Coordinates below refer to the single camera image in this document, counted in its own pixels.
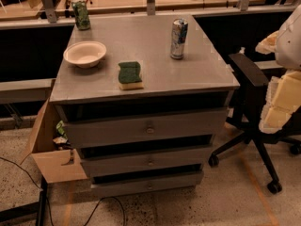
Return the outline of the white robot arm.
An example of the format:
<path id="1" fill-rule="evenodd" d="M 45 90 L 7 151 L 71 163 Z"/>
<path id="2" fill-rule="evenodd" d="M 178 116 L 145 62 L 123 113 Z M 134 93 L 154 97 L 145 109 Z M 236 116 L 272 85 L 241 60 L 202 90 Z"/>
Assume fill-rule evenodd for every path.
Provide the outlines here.
<path id="1" fill-rule="evenodd" d="M 269 82 L 261 112 L 260 130 L 274 134 L 301 107 L 301 5 L 278 31 L 258 43 L 256 51 L 274 53 L 276 63 L 286 69 L 280 78 L 273 76 Z"/>

